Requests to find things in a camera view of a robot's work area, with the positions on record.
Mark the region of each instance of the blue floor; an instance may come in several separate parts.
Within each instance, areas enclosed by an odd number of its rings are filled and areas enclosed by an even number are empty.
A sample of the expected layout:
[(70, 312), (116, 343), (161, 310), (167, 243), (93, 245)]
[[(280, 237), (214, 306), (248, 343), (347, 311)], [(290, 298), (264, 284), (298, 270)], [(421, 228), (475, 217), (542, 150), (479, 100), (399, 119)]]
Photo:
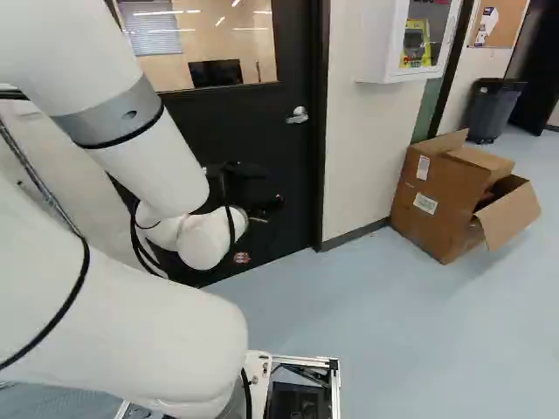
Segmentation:
[(344, 419), (557, 418), (559, 134), (510, 128), (484, 149), (517, 161), (543, 209), (501, 251), (442, 266), (385, 228), (207, 290), (243, 310), (251, 348), (340, 357)]

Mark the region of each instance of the cardboard box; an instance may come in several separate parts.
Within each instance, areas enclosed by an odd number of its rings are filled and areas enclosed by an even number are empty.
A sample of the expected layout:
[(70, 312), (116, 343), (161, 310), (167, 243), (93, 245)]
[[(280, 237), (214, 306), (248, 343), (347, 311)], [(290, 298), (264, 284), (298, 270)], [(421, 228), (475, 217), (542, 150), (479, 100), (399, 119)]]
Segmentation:
[(514, 162), (465, 146), (467, 129), (408, 148), (392, 204), (395, 230), (449, 264), (485, 241), (496, 251), (541, 213)]

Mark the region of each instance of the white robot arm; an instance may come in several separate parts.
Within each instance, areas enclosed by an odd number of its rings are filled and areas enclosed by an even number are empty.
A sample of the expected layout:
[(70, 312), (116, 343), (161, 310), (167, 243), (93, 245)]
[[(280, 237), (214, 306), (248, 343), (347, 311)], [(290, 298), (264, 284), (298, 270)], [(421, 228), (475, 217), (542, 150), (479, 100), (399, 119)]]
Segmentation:
[[(190, 216), (207, 199), (200, 165), (142, 74), (102, 0), (5, 0), (0, 80), (20, 88), (141, 199), (137, 222), (187, 264), (227, 252), (226, 211)], [(0, 380), (107, 391), (172, 416), (211, 419), (245, 364), (236, 306), (129, 268), (81, 243), (0, 179), (0, 364), (67, 313)], [(246, 228), (231, 209), (234, 237)]]
[[(158, 223), (148, 238), (194, 269), (217, 265), (230, 244), (226, 212), (189, 219), (208, 182), (102, 0), (8, 0), (2, 8), (0, 80), (141, 199), (137, 223)], [(239, 239), (246, 214), (232, 208), (231, 216)]]

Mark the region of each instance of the white cabinet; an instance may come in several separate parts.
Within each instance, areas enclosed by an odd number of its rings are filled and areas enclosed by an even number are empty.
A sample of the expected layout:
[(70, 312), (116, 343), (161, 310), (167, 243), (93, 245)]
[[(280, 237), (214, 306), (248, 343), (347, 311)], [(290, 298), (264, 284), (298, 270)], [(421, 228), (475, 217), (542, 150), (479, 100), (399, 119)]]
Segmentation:
[(355, 81), (442, 77), (461, 0), (353, 0)]

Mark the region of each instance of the trash can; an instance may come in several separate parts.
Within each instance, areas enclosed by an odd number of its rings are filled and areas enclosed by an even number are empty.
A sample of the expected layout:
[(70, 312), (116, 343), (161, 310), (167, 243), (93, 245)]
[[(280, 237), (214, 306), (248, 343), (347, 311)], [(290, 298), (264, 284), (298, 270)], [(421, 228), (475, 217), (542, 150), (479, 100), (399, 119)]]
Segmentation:
[(506, 126), (525, 85), (526, 82), (513, 79), (475, 81), (465, 117), (466, 127), (470, 128), (468, 140), (493, 143)]

